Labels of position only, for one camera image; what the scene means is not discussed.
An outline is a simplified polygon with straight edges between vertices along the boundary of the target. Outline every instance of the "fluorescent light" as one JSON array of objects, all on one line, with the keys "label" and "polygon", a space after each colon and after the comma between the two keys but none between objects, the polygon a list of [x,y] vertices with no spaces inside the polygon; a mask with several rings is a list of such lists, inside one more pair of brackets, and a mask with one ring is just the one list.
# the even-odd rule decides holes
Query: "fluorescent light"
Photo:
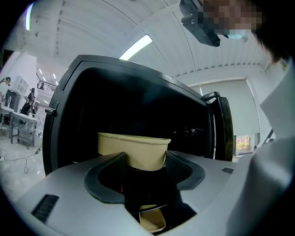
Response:
[{"label": "fluorescent light", "polygon": [[129,60],[135,53],[143,49],[146,45],[150,44],[153,40],[148,36],[143,36],[135,44],[133,44],[121,57],[120,59]]},{"label": "fluorescent light", "polygon": [[25,14],[25,27],[26,27],[26,30],[30,30],[30,28],[31,28],[31,12],[32,12],[33,4],[34,3],[29,5],[29,7],[28,7],[28,9],[26,11],[26,14]]},{"label": "fluorescent light", "polygon": [[203,96],[203,91],[202,91],[202,88],[201,88],[201,86],[200,86],[200,92],[201,92],[201,95]]}]

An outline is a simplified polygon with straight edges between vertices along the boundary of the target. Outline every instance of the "workbench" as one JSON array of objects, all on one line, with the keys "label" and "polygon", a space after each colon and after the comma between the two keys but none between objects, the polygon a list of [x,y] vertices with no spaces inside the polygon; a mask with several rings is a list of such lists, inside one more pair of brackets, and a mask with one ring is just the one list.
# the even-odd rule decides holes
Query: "workbench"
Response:
[{"label": "workbench", "polygon": [[[20,127],[18,127],[18,134],[13,135],[13,127],[15,126],[16,119],[22,120],[23,122],[26,122],[27,124],[24,125],[23,133],[25,136],[22,136],[20,133]],[[29,149],[29,146],[35,145],[35,125],[36,125],[37,119],[33,117],[26,116],[24,114],[14,112],[12,115],[12,124],[10,128],[10,137],[11,137],[11,143],[13,143],[13,137],[17,137],[20,140],[23,140],[27,144],[27,148]],[[30,124],[33,124],[33,130],[30,130]]]}]

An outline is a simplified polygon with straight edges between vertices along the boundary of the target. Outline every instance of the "cable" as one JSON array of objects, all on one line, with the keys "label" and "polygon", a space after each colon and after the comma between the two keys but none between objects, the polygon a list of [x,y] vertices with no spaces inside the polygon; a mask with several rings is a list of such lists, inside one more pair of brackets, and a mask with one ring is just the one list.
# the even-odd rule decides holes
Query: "cable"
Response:
[{"label": "cable", "polygon": [[35,154],[34,155],[30,155],[30,156],[27,156],[26,158],[25,157],[21,157],[21,158],[18,158],[18,159],[15,159],[15,160],[9,160],[9,159],[6,159],[4,158],[5,160],[8,160],[8,161],[16,161],[16,160],[21,160],[21,159],[25,159],[26,160],[26,165],[24,166],[24,173],[25,174],[28,174],[29,170],[28,170],[28,167],[27,167],[27,160],[29,157],[33,157],[35,155],[37,155],[40,151],[41,151],[41,147],[42,147],[43,144],[41,144],[41,146],[35,151]]}]

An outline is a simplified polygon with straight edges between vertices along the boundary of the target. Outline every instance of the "ceiling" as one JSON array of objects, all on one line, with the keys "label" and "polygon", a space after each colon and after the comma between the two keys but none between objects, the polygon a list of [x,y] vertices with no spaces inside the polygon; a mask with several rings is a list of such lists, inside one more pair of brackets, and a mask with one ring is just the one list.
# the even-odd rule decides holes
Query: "ceiling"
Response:
[{"label": "ceiling", "polygon": [[51,97],[46,96],[46,94],[40,94],[38,91],[37,101],[39,102],[39,104],[47,107],[49,106],[50,100],[51,100]]},{"label": "ceiling", "polygon": [[178,0],[41,0],[32,8],[31,30],[20,18],[4,46],[37,57],[46,80],[59,81],[79,54],[120,57],[145,34],[153,42],[130,60],[172,77],[228,65],[270,61],[254,37],[221,38],[220,47],[200,44],[181,24]]}]

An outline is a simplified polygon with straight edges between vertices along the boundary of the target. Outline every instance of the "table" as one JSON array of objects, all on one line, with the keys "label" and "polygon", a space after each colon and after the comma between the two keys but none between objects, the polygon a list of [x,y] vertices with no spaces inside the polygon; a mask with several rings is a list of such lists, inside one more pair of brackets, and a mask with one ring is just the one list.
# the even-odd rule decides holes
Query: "table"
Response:
[{"label": "table", "polygon": [[12,123],[12,113],[14,112],[13,109],[6,107],[6,106],[1,106],[0,105],[0,114],[2,114],[2,120],[1,120],[1,139],[3,137],[3,122],[4,122],[4,115],[9,115],[11,114],[10,118],[10,129],[11,129],[11,123]]},{"label": "table", "polygon": [[[15,125],[15,119],[20,119],[24,122],[27,122],[26,126],[28,127],[27,130],[23,130],[26,133],[27,137],[23,137],[20,136],[19,133],[19,128],[18,128],[18,134],[17,135],[13,135],[13,127]],[[28,117],[24,114],[18,113],[18,112],[14,112],[13,113],[13,118],[12,118],[12,124],[11,124],[11,128],[10,128],[10,137],[11,137],[11,143],[13,143],[13,137],[17,137],[18,139],[24,140],[27,143],[27,148],[29,149],[29,146],[35,145],[35,125],[36,125],[37,119],[33,118],[33,117]],[[33,124],[33,130],[30,130],[30,124]]]}]

